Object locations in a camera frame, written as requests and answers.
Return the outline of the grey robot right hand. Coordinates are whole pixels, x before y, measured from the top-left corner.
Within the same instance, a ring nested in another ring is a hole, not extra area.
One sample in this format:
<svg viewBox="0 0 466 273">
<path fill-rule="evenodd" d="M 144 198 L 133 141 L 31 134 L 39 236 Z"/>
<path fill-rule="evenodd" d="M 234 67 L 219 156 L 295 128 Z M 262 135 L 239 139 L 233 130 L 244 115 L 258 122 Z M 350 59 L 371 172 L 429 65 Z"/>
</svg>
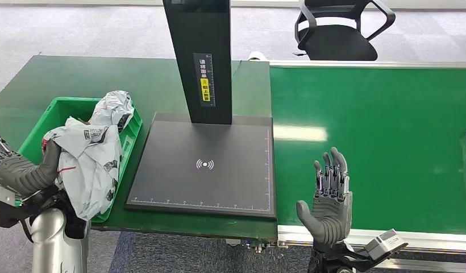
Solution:
<svg viewBox="0 0 466 273">
<path fill-rule="evenodd" d="M 344 155 L 336 147 L 322 155 L 324 164 L 314 162 L 315 191 L 312 207 L 296 202 L 297 216 L 313 237 L 313 242 L 332 246 L 346 239 L 352 220 L 352 192 Z"/>
</svg>

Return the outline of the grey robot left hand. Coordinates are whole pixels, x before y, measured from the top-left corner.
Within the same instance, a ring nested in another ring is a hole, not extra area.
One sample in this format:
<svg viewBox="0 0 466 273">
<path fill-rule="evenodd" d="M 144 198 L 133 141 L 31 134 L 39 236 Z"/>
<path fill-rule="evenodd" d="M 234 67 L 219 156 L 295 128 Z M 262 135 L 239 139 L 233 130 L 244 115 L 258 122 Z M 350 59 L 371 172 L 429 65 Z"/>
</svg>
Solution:
<svg viewBox="0 0 466 273">
<path fill-rule="evenodd" d="M 54 185 L 60 154 L 61 147 L 53 141 L 48 142 L 41 163 L 36 165 L 10 149 L 0 136 L 0 186 L 27 197 Z"/>
</svg>

